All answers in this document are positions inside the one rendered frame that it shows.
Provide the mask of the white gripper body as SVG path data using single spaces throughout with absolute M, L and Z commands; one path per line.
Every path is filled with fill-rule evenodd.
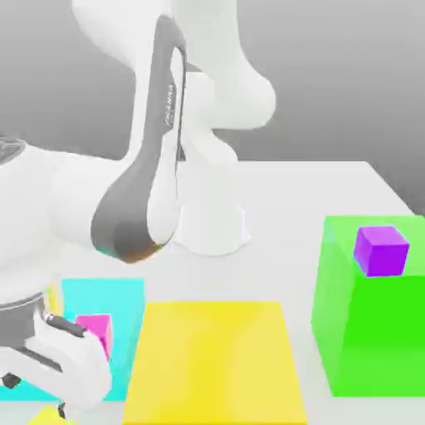
M 76 409 L 93 408 L 111 389 L 109 363 L 91 333 L 39 331 L 22 349 L 0 348 L 0 369 Z

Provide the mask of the small yellow cube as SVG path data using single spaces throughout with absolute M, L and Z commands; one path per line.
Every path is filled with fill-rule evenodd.
M 45 406 L 27 425 L 78 425 L 76 421 L 62 418 L 57 408 Z

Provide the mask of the small magenta cube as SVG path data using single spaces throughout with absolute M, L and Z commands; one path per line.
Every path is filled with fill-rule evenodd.
M 112 319 L 110 314 L 78 315 L 76 324 L 86 327 L 96 335 L 105 351 L 105 356 L 110 359 L 113 346 Z

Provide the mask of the small purple cube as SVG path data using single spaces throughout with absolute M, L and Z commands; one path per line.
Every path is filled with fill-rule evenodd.
M 401 276 L 410 243 L 394 226 L 358 228 L 353 257 L 367 277 Z

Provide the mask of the large cyan box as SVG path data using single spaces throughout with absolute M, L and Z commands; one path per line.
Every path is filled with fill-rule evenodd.
M 91 332 L 76 324 L 78 315 L 110 314 L 113 346 L 107 361 L 111 389 L 101 402 L 124 401 L 144 316 L 143 281 L 125 278 L 65 279 L 59 293 L 64 297 L 65 311 L 58 315 L 48 302 L 46 287 L 1 289 L 0 348 L 22 349 L 27 340 L 39 331 L 64 331 L 81 338 Z M 61 400 L 23 379 L 13 389 L 0 385 L 0 402 L 54 399 Z

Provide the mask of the large yellow box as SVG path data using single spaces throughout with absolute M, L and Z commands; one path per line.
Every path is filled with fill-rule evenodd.
M 122 425 L 307 425 L 281 304 L 147 303 Z

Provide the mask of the large green box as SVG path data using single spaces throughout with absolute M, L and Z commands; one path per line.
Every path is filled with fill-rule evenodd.
M 375 226 L 408 241 L 402 275 L 355 261 L 358 230 Z M 333 396 L 425 397 L 425 217 L 326 217 L 311 325 Z

